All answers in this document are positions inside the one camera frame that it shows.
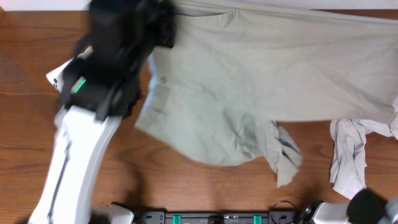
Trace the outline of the khaki green shorts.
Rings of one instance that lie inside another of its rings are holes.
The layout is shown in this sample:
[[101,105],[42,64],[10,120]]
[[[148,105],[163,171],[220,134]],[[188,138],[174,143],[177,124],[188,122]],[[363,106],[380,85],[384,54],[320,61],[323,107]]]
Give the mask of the khaki green shorts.
[[283,186],[302,155],[277,122],[393,119],[397,21],[257,1],[174,6],[175,45],[149,57],[136,128],[187,157],[237,166],[264,156]]

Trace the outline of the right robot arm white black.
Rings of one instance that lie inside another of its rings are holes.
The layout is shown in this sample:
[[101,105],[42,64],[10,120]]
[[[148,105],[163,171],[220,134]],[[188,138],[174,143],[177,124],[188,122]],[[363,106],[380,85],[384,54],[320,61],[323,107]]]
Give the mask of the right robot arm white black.
[[304,224],[397,224],[397,199],[390,201],[362,189],[349,203],[317,201],[300,214]]

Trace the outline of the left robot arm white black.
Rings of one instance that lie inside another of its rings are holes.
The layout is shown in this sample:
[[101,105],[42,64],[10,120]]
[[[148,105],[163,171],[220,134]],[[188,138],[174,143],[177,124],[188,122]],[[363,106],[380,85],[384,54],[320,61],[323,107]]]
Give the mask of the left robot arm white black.
[[153,49],[172,48],[170,1],[90,2],[90,31],[62,70],[52,160],[29,223],[132,223],[134,212],[114,203],[92,209],[108,144],[141,95],[140,73]]

